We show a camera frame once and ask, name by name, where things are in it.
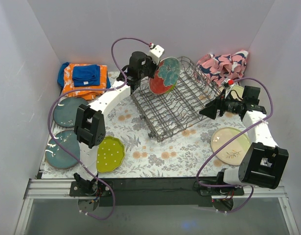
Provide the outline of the red and teal floral plate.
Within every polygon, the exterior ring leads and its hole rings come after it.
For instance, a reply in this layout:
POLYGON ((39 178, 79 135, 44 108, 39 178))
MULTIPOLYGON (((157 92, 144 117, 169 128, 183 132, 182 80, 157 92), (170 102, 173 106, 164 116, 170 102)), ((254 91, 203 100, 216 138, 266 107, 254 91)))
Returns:
POLYGON ((163 59, 149 79, 149 89, 153 94, 161 95, 170 91, 177 83, 181 71, 180 61, 175 57, 163 59))

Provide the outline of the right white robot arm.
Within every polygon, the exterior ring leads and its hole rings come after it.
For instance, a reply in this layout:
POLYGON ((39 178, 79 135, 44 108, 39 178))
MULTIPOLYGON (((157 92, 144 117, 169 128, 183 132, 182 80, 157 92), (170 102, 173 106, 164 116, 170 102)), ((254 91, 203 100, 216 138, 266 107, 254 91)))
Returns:
POLYGON ((216 176, 212 187, 219 194, 226 194, 233 187, 258 186, 276 189, 282 178, 289 153, 274 141, 267 119, 269 116, 259 105, 260 88, 245 86, 241 100, 234 99, 223 89, 218 97, 209 102, 200 114, 210 119, 230 112, 240 116, 244 123, 251 145, 239 168, 222 169, 216 176))

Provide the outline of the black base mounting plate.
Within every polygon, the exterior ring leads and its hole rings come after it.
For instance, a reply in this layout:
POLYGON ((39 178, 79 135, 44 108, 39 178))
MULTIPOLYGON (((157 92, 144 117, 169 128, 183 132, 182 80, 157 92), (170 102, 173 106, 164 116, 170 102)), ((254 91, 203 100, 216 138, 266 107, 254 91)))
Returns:
POLYGON ((105 178, 105 183, 74 177, 71 197, 93 197, 100 206, 198 205, 212 207, 212 197, 232 200, 241 188, 216 188, 216 177, 105 178))

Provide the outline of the teal cloth under orange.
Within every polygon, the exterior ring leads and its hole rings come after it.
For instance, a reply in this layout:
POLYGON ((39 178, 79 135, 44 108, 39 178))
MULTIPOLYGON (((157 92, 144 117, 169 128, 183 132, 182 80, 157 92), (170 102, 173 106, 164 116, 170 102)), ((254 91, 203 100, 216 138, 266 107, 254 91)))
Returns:
POLYGON ((65 63, 61 66, 61 68, 60 68, 60 70, 59 70, 57 82, 58 82, 58 84, 59 84, 59 86, 60 86, 61 88, 63 88, 63 85, 64 85, 64 81, 63 81, 63 72, 64 72, 64 69, 65 69, 69 64, 70 64, 69 62, 65 62, 65 63))

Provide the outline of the orange patterned cloth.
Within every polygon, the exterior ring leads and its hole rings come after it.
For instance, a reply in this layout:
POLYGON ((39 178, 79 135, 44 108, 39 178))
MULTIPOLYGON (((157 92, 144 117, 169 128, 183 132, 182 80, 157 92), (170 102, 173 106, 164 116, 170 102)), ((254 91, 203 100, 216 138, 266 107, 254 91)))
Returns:
POLYGON ((97 96, 102 95, 106 89, 110 87, 110 82, 108 79, 108 67, 106 65, 97 65, 100 69, 99 71, 99 85, 89 85, 86 82, 85 85, 76 86, 73 80, 74 71, 77 67, 90 66, 90 64, 73 64, 70 63, 63 72, 63 90, 62 93, 66 94, 67 97, 82 97, 85 100, 93 100, 97 96))

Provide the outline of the pink navy floral cloth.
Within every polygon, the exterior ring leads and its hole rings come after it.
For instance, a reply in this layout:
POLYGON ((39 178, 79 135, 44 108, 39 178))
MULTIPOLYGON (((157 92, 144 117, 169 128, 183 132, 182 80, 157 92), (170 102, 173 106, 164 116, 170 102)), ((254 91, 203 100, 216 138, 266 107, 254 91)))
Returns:
POLYGON ((249 52, 240 50, 234 54, 206 54, 196 64, 208 82, 217 87, 226 79, 236 80, 244 76, 249 52))

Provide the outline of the dark teal plate upper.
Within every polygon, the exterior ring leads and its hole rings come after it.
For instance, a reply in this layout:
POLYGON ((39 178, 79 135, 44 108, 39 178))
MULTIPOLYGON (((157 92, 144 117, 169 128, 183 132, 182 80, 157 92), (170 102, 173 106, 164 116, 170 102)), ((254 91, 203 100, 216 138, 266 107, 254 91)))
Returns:
POLYGON ((76 113, 81 105, 88 105, 88 101, 81 97, 68 97, 60 101, 53 111, 53 119, 61 127, 74 127, 76 113))

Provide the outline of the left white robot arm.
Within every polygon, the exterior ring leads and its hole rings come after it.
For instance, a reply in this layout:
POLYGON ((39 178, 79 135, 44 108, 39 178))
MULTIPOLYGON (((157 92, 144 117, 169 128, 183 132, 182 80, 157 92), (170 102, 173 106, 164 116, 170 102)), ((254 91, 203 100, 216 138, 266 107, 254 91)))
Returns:
POLYGON ((149 50, 147 54, 135 51, 131 54, 129 64, 120 70, 111 91, 105 92, 89 105, 80 105, 76 113, 74 133, 80 148, 82 170, 75 173, 74 179, 78 189, 92 196, 97 192, 98 184, 96 158, 98 146, 106 135, 105 119, 107 115, 125 98, 129 97, 145 77, 153 78, 163 49, 149 50))

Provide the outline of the cream green plate at back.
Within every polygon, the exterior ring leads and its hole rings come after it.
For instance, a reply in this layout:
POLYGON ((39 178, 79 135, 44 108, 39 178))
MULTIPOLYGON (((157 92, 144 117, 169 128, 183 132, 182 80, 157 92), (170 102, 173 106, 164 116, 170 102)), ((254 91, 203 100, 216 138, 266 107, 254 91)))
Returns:
POLYGON ((233 99, 240 99, 243 95, 244 88, 239 85, 234 85, 231 91, 233 99))

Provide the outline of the dark teal plate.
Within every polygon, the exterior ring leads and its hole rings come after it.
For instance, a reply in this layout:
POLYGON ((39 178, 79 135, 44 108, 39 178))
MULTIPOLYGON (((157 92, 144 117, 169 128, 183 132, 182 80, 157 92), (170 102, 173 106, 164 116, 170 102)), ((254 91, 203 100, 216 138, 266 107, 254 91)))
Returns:
MULTIPOLYGON (((80 159, 80 147, 76 135, 72 130, 65 130, 55 135, 55 139, 77 159, 80 159)), ((78 161, 64 151, 58 144, 50 139, 45 149, 46 161, 56 169, 68 169, 78 161)))
POLYGON ((53 119, 61 127, 74 127, 76 113, 81 105, 88 105, 88 101, 81 97, 68 97, 60 101, 53 111, 53 119))

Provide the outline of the dark teal plate lower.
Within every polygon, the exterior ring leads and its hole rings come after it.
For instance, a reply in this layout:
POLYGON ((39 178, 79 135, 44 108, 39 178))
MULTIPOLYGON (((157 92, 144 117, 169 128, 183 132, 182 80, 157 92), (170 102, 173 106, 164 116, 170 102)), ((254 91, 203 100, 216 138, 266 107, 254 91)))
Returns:
MULTIPOLYGON (((72 130, 65 130, 55 135, 55 139, 77 159, 80 159, 80 147, 76 135, 72 130)), ((68 169, 78 161, 64 151, 58 144, 50 139, 45 149, 46 161, 56 169, 68 169)))

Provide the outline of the aluminium frame rail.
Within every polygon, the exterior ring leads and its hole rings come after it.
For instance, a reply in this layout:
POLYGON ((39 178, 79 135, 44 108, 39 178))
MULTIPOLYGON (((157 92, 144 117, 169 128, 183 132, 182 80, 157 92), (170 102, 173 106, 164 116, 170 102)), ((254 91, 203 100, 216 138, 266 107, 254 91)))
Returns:
MULTIPOLYGON (((77 191, 78 187, 72 187, 72 179, 33 179, 29 180, 25 194, 20 217, 16 225, 15 234, 23 235, 26 230, 30 210, 34 199, 91 199, 91 196, 70 195, 70 191, 77 191)), ((299 230, 296 225, 285 187, 280 186, 277 189, 267 189, 255 187, 252 198, 277 198, 281 206, 285 223, 289 234, 298 235, 299 230)))

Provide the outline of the pink and green branch plate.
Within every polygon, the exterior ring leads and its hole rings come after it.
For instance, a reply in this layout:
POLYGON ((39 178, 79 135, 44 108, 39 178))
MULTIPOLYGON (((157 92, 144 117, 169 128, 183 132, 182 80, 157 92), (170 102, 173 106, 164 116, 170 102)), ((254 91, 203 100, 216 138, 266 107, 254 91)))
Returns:
MULTIPOLYGON (((211 148, 213 152, 217 151, 222 145, 240 132, 240 130, 233 127, 218 129, 211 137, 211 148)), ((226 164, 240 165, 250 145, 251 141, 249 137, 243 134, 219 151, 216 157, 226 164)))

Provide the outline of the green polka dot scalloped plate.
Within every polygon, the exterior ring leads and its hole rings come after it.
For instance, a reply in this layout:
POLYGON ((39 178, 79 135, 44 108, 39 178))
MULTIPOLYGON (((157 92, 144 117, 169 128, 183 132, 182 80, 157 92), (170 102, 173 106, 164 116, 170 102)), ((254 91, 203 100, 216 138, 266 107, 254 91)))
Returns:
POLYGON ((96 169, 98 173, 109 173, 121 166, 125 157, 123 143, 115 137, 107 136, 97 150, 96 169))

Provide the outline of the floral table mat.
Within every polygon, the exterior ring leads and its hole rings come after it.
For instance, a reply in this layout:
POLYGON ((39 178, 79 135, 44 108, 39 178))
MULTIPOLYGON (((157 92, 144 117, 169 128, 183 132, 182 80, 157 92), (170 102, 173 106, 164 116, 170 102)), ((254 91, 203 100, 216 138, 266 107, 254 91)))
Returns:
POLYGON ((187 128, 161 142, 150 138, 145 120, 140 118, 133 100, 128 97, 108 115, 106 135, 114 136, 125 147, 122 164, 105 178, 120 177, 192 177, 212 154, 211 137, 224 127, 245 129, 238 115, 225 113, 215 120, 189 123, 187 128))

